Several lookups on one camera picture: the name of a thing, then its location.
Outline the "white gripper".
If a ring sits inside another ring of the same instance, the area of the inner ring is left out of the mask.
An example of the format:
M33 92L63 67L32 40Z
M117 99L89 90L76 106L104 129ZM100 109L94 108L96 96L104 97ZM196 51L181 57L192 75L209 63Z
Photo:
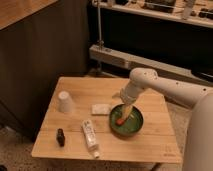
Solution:
M119 92L112 95L113 98L120 98L124 103L121 108L122 118L127 119L132 111L132 104L138 99L140 88L131 84L127 84Z

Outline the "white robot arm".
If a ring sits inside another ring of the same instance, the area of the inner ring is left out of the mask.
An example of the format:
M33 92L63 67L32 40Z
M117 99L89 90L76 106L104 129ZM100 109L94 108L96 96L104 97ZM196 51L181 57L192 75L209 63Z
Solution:
M154 69L134 68L120 91L124 103L120 122L125 122L132 105L147 88L192 108L182 171L213 171L213 88L160 77Z

